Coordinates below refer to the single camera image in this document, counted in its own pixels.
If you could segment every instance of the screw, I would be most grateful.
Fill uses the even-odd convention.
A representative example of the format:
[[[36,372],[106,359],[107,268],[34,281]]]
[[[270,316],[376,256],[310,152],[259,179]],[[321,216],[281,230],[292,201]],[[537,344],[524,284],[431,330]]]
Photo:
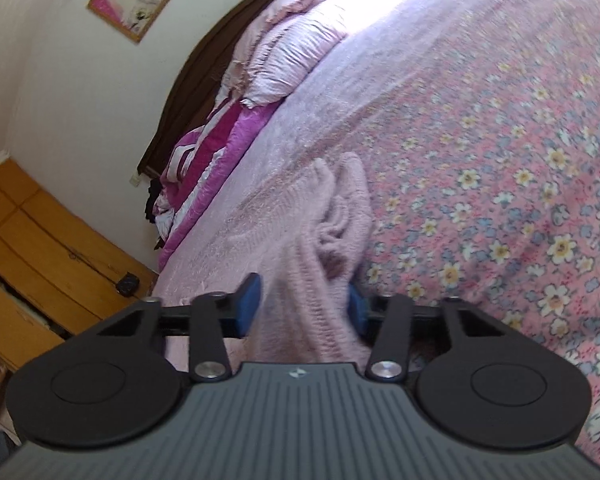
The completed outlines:
[[[224,375],[226,368],[223,364],[216,363],[215,361],[204,361],[195,368],[196,375],[199,375],[205,379],[215,379]]]
[[[391,379],[402,373],[402,367],[394,361],[378,361],[371,366],[371,373],[376,377]]]

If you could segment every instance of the flower pattern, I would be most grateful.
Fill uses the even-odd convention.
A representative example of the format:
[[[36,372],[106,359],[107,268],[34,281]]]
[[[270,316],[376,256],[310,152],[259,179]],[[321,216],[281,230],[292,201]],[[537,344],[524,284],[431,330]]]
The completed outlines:
[[[473,7],[435,69],[374,103],[353,135],[372,148],[347,147],[382,226],[361,282],[461,296],[567,358],[594,401],[577,444],[600,463],[600,20],[565,1]]]

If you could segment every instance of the wooden furniture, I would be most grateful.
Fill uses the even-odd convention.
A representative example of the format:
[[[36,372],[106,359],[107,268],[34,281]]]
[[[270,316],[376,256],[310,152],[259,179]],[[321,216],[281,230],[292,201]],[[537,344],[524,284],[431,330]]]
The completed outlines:
[[[125,308],[115,284],[138,276],[146,296],[155,273],[67,211],[14,162],[0,166],[0,359],[15,370],[63,339],[18,306],[22,300],[69,334]]]
[[[138,173],[159,176],[180,137],[205,123],[235,44],[272,1],[241,1],[198,43],[171,89],[158,131],[138,164]]]

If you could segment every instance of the circular pad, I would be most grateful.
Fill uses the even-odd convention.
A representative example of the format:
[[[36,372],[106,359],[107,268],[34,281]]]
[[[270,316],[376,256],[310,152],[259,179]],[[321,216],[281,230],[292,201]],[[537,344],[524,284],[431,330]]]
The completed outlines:
[[[109,363],[81,363],[62,370],[51,383],[53,392],[73,404],[97,404],[119,393],[126,374]]]
[[[523,336],[507,335],[462,338],[421,371],[416,398],[462,441],[521,450],[574,441],[591,394],[576,367]]]
[[[125,338],[96,339],[69,341],[12,377],[6,400],[19,434],[65,449],[112,446],[172,411],[182,382],[166,359]]]
[[[471,386],[484,400],[499,406],[525,406],[546,391],[542,375],[523,365],[487,365],[474,372]]]

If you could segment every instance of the ribbed surface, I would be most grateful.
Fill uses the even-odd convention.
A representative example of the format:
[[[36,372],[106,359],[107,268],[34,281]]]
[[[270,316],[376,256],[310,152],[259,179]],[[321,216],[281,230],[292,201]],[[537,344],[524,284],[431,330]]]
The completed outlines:
[[[27,444],[0,480],[596,480],[568,446],[529,455],[463,446],[427,425],[397,386],[352,365],[245,364],[197,386],[174,418],[125,446],[89,453]]]

